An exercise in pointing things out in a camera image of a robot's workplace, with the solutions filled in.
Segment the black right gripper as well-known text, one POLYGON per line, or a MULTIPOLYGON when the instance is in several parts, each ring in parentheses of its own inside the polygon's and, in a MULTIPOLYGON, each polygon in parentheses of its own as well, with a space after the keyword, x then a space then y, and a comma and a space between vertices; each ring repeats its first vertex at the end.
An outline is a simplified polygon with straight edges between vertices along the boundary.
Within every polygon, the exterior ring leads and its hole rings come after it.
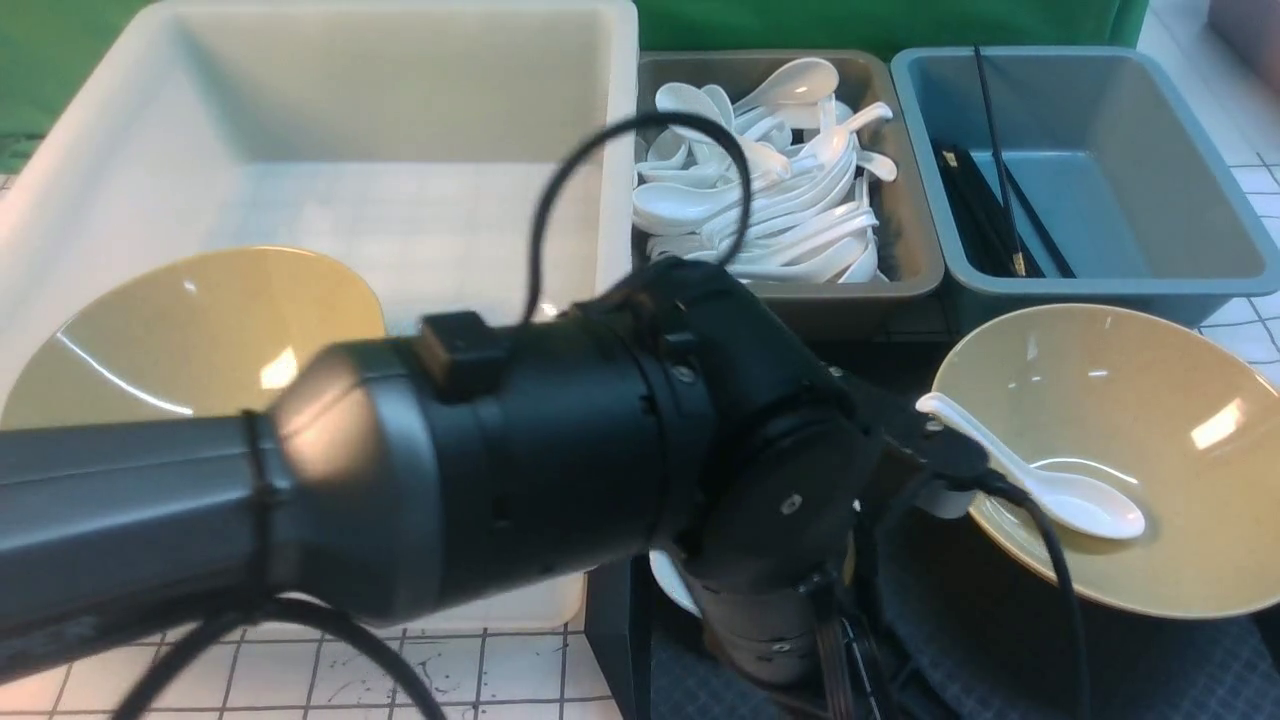
POLYGON ((797 585, 744 594, 690 580, 712 653, 763 691, 786 719, 831 719, 820 676, 812 597, 829 587, 844 623, 855 719, 899 719, 901 711, 870 624, 852 588, 819 570, 797 585))

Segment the right grey black robot arm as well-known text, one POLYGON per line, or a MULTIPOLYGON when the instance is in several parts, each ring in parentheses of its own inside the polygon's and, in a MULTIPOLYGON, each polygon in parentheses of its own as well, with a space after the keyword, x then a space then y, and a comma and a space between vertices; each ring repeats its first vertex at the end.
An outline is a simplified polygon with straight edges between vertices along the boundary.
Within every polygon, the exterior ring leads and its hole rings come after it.
POLYGON ((884 454, 744 284, 664 260, 553 322, 429 316, 333 345, 262 411, 3 433, 3 680, 183 623, 136 717, 209 644, 394 625, 660 547, 786 591, 884 454))

